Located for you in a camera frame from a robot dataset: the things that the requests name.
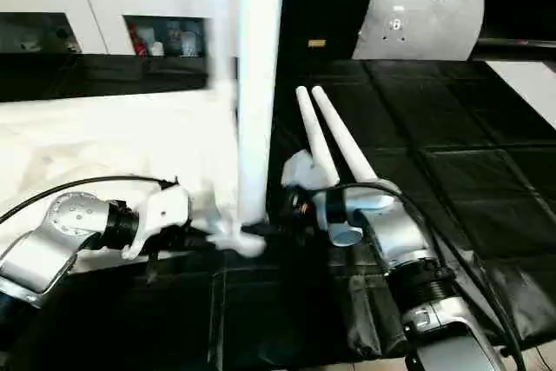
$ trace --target floor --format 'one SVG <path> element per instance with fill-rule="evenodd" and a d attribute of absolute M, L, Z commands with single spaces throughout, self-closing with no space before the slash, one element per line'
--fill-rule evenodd
<path fill-rule="evenodd" d="M 527 371 L 556 370 L 556 341 L 546 343 L 536 348 L 524 351 Z M 512 358 L 503 358 L 502 361 L 508 371 L 515 369 Z M 403 358 L 395 360 L 366 361 L 357 364 L 334 364 L 320 368 L 309 368 L 304 371 L 407 371 Z"/>

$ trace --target white sheet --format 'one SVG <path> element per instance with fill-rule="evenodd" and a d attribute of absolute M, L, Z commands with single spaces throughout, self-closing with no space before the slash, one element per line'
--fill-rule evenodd
<path fill-rule="evenodd" d="M 114 174 L 177 177 L 191 194 L 217 190 L 219 207 L 237 209 L 234 113 L 207 90 L 3 103 L 0 149 L 0 213 L 57 184 Z M 105 182 L 77 189 L 133 207 L 156 185 Z M 34 229 L 54 197 L 0 225 L 0 251 Z M 74 270 L 123 263 L 119 251 L 110 252 L 83 251 Z"/>

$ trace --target white pillow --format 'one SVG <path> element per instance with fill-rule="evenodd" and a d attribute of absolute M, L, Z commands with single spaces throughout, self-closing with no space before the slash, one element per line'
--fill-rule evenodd
<path fill-rule="evenodd" d="M 355 59 L 467 60 L 485 0 L 370 0 Z"/>

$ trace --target black fabric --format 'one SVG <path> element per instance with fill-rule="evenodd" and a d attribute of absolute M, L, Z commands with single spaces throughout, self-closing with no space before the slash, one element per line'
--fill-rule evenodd
<path fill-rule="evenodd" d="M 78 82 L 91 95 L 101 91 L 95 79 Z M 127 94 L 144 79 L 120 90 L 118 83 L 111 91 Z M 265 253 L 244 259 L 204 245 L 151 266 L 155 281 L 145 265 L 71 276 L 21 322 L 10 369 L 228 371 L 404 355 L 399 312 L 368 240 L 333 248 L 323 233 L 278 223 L 283 163 L 308 147 L 295 99 L 300 84 L 327 91 L 376 171 L 417 201 L 490 280 L 524 348 L 556 336 L 553 129 L 482 63 L 304 63 L 278 71 L 272 227 L 258 228 L 268 237 Z M 351 181 L 322 126 L 342 181 Z M 492 312 L 448 261 L 493 337 Z"/>

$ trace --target white tube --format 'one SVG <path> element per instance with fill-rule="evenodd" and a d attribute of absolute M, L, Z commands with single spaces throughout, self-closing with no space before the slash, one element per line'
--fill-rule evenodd
<path fill-rule="evenodd" d="M 368 163 L 367 158 L 365 158 L 357 142 L 355 142 L 355 139 L 349 133 L 348 127 L 341 120 L 340 115 L 338 115 L 330 100 L 328 100 L 328 96 L 322 87 L 314 86 L 312 92 L 355 180 L 357 182 L 376 180 L 378 177 L 371 164 Z"/>
<path fill-rule="evenodd" d="M 208 53 L 210 60 L 208 86 L 218 95 L 232 96 L 232 57 L 229 48 L 229 4 L 228 0 L 210 0 L 211 19 L 208 20 Z"/>
<path fill-rule="evenodd" d="M 340 176 L 338 176 L 338 171 L 334 166 L 330 149 L 328 149 L 327 141 L 324 139 L 324 134 L 314 112 L 307 88 L 300 86 L 295 90 L 295 94 L 297 95 L 297 102 L 299 103 L 303 124 L 307 132 L 313 161 L 322 169 L 327 180 L 327 184 L 324 187 L 334 186 L 340 181 Z"/>
<path fill-rule="evenodd" d="M 243 224 L 266 215 L 281 0 L 241 0 L 239 68 L 239 204 Z"/>

